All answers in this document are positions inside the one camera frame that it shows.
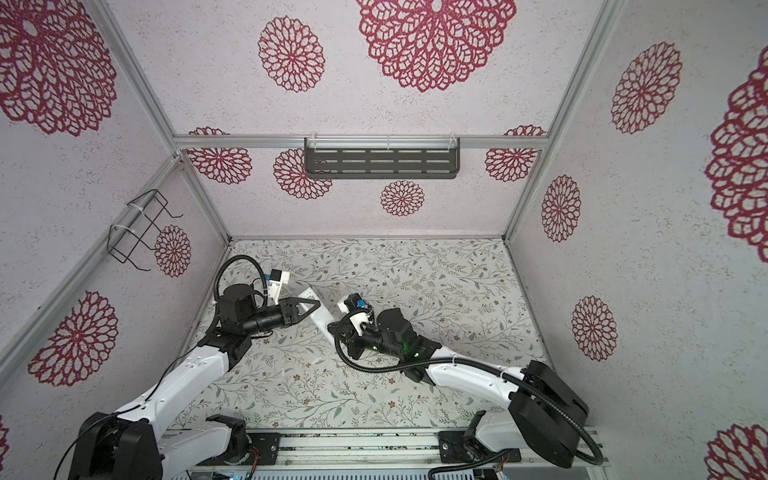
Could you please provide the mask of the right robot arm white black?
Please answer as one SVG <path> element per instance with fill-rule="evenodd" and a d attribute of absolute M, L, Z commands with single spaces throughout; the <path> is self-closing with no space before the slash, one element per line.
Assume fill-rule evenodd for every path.
<path fill-rule="evenodd" d="M 557 467 L 569 468 L 575 460 L 594 466 L 605 461 L 585 427 L 588 406 L 542 362 L 508 367 L 460 355 L 417 334 L 398 308 L 379 315 L 356 308 L 320 331 L 353 370 L 397 372 L 415 383 L 464 391 L 497 405 L 501 413 L 479 415 L 465 435 L 490 454 L 521 439 Z"/>

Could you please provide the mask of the white remote control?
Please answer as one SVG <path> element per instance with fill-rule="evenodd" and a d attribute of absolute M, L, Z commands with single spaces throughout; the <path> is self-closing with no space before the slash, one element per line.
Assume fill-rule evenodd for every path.
<path fill-rule="evenodd" d="M 321 336 L 327 340 L 331 345 L 333 345 L 330 342 L 330 338 L 328 336 L 328 332 L 326 327 L 333 322 L 340 322 L 341 318 L 338 316 L 334 316 L 332 311 L 325 305 L 325 303 L 321 300 L 319 294 L 312 288 L 307 287 L 304 291 L 302 291 L 299 294 L 300 298 L 313 298 L 316 300 L 319 300 L 321 302 L 321 306 L 318 310 L 316 310 L 310 317 L 309 320 L 313 323 L 313 325 L 317 328 L 317 330 L 320 332 Z"/>

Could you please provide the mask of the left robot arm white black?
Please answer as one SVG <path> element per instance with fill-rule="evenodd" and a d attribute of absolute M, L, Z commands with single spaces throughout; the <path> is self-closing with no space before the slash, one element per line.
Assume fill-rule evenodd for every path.
<path fill-rule="evenodd" d="M 96 412 L 69 447 L 71 479 L 172 479 L 209 459 L 241 464 L 255 451 L 242 419 L 216 414 L 170 432 L 173 420 L 210 384 L 232 371 L 261 334 L 309 319 L 322 334 L 334 318 L 316 292 L 279 298 L 280 281 L 263 291 L 234 284 L 215 297 L 212 324 L 156 385 L 113 413 Z"/>

